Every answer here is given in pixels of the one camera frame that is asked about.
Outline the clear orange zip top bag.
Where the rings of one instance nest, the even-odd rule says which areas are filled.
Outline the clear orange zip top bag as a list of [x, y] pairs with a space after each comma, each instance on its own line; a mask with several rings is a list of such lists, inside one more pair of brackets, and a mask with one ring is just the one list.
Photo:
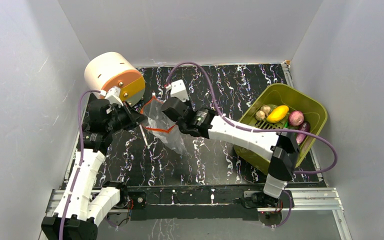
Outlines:
[[140, 109], [140, 113], [147, 117], [141, 125], [167, 148], [183, 155], [187, 152], [183, 135], [178, 126], [162, 112], [163, 103], [153, 92], [151, 99]]

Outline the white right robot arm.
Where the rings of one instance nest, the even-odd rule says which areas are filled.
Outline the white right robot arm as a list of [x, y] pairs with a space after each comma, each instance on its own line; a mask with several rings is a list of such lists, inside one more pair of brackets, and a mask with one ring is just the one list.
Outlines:
[[247, 128], [209, 108], [202, 107], [195, 111], [190, 103], [177, 97], [164, 102], [161, 111], [183, 134], [228, 142], [267, 159], [269, 166], [263, 190], [245, 196], [241, 201], [246, 208], [277, 207], [282, 192], [294, 176], [300, 156], [300, 148], [292, 132]]

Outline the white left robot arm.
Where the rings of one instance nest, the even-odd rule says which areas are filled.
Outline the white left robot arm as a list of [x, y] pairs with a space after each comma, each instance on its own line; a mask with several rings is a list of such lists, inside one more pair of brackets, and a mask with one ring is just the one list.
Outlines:
[[131, 131], [147, 117], [126, 101], [97, 99], [88, 106], [88, 118], [79, 126], [79, 141], [72, 173], [60, 202], [45, 216], [41, 230], [49, 240], [95, 240], [98, 227], [112, 208], [132, 205], [122, 181], [107, 181], [96, 196], [93, 188], [104, 163], [113, 134]]

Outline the beige toy garlic bulb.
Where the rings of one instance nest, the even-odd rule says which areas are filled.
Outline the beige toy garlic bulb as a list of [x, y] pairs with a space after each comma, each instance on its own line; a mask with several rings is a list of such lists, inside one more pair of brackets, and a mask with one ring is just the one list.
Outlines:
[[265, 117], [268, 117], [272, 108], [269, 105], [264, 104], [260, 107], [260, 110], [264, 113]]

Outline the yellow toy lemon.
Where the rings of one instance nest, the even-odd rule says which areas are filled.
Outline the yellow toy lemon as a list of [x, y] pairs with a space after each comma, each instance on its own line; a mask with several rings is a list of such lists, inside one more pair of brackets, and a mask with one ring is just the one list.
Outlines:
[[287, 105], [279, 105], [266, 117], [266, 121], [271, 124], [278, 123], [286, 117], [288, 112], [289, 107]]

